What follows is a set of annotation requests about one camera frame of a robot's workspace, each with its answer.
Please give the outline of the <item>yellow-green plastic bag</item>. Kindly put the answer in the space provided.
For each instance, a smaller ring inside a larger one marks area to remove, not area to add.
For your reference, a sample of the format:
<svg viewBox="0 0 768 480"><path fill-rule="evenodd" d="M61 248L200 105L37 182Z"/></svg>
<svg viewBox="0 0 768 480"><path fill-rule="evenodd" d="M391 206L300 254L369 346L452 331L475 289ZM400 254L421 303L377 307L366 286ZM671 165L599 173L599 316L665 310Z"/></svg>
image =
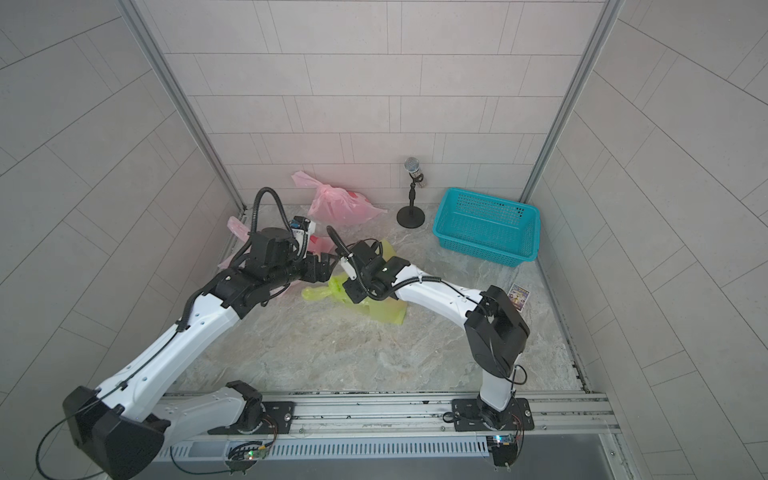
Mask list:
<svg viewBox="0 0 768 480"><path fill-rule="evenodd" d="M386 239L382 242L383 257L385 260L389 260L395 256L395 250ZM331 253L333 248L335 248L334 244L329 237L310 236L309 252ZM304 288L302 297L307 301L320 301L330 298L361 314L367 315L375 321L396 325L403 324L407 310L407 305L404 301L388 298L379 302L366 298L360 303L354 304L343 288L343 284L347 279L348 275L346 273L333 275L328 280L326 286Z"/></svg>

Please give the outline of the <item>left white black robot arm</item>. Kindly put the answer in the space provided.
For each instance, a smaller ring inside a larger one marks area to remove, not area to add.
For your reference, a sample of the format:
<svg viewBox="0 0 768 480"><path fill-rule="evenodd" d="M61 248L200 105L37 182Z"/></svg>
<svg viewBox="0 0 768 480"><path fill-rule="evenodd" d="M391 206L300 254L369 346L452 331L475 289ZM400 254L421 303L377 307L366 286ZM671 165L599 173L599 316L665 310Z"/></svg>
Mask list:
<svg viewBox="0 0 768 480"><path fill-rule="evenodd" d="M111 479L131 479L169 445L216 428L250 434L279 431L261 393L243 381L181 404L155 408L174 381L217 338L256 307L265 307L297 281L324 282L332 264L309 251L315 224L303 216L283 225L251 227L228 266L194 291L180 318L146 350L97 388L80 386L63 402L72 442Z"/></svg>

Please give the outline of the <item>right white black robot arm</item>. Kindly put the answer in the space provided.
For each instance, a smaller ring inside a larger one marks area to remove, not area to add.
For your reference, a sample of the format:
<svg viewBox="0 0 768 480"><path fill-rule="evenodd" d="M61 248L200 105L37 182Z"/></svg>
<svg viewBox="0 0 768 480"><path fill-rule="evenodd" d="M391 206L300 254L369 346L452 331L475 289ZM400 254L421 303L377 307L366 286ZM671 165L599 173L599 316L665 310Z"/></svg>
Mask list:
<svg viewBox="0 0 768 480"><path fill-rule="evenodd" d="M336 253L348 275L343 287L353 302L401 300L461 327L482 369L479 418L493 430L512 425L516 373L530 328L504 290L494 285L484 290L461 287L403 258L386 260L378 241L338 245Z"/></svg>

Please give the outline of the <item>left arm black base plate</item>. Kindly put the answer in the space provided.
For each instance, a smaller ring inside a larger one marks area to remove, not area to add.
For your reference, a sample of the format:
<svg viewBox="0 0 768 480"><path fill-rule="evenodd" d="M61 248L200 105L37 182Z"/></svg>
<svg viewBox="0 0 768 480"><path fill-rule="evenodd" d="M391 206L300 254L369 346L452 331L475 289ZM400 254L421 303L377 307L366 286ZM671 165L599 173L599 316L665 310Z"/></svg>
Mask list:
<svg viewBox="0 0 768 480"><path fill-rule="evenodd" d="M207 431L208 435L273 435L290 432L295 409L294 402L247 402L243 412L229 426Z"/></svg>

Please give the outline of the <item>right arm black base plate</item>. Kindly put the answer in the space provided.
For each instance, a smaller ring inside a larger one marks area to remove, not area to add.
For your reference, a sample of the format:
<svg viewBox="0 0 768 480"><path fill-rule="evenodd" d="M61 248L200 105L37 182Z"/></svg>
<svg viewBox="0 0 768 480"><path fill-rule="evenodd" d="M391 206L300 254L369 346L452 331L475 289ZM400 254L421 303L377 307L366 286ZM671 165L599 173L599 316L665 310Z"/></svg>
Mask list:
<svg viewBox="0 0 768 480"><path fill-rule="evenodd" d="M513 397L499 412L476 399L454 399L444 419L458 432L479 431L532 431L535 428L529 402Z"/></svg>

